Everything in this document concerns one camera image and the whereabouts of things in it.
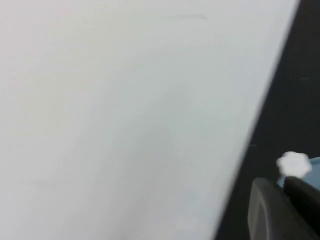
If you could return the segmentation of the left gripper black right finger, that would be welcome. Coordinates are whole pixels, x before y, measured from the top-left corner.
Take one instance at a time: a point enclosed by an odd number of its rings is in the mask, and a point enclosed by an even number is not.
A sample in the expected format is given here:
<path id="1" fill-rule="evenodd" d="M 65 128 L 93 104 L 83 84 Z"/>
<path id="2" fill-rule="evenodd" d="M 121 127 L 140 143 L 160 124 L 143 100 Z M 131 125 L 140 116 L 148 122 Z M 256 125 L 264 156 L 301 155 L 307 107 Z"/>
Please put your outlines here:
<path id="1" fill-rule="evenodd" d="M 320 191 L 297 177 L 287 177 L 283 191 L 309 225 L 320 224 Z"/>

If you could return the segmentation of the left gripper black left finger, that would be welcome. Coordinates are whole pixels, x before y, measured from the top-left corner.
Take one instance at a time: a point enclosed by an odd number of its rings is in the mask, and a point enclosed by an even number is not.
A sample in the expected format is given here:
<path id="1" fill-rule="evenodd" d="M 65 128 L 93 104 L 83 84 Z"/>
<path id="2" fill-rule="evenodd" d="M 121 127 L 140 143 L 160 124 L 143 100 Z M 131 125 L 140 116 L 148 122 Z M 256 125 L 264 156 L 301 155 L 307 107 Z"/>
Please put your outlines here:
<path id="1" fill-rule="evenodd" d="M 297 212 L 284 185 L 264 178 L 253 181 L 248 208 L 252 240 L 318 240 L 320 225 L 309 225 Z"/>

